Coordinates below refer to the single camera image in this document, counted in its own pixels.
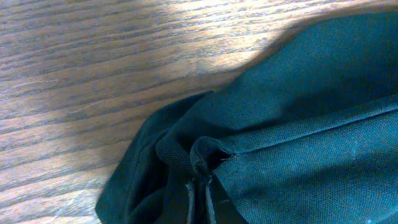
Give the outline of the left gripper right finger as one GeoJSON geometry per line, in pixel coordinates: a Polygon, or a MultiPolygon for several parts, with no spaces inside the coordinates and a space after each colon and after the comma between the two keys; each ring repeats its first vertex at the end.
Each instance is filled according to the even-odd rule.
{"type": "Polygon", "coordinates": [[[206,214],[207,214],[209,224],[217,224],[216,216],[215,216],[215,209],[214,209],[213,201],[211,198],[211,182],[212,182],[212,178],[209,179],[209,181],[205,187],[206,214]]]}

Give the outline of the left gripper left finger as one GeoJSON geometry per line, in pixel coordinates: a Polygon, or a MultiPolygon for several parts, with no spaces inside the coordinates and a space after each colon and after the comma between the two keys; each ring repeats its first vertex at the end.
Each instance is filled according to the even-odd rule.
{"type": "Polygon", "coordinates": [[[187,183],[185,186],[188,192],[187,224],[193,224],[195,217],[195,186],[191,182],[187,183]]]}

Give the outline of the black t-shirt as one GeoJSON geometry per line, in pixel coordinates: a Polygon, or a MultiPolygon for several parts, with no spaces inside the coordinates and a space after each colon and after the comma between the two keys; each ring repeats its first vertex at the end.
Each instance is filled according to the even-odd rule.
{"type": "Polygon", "coordinates": [[[149,116],[107,182],[102,223],[397,223],[397,13],[297,34],[228,86],[149,116]]]}

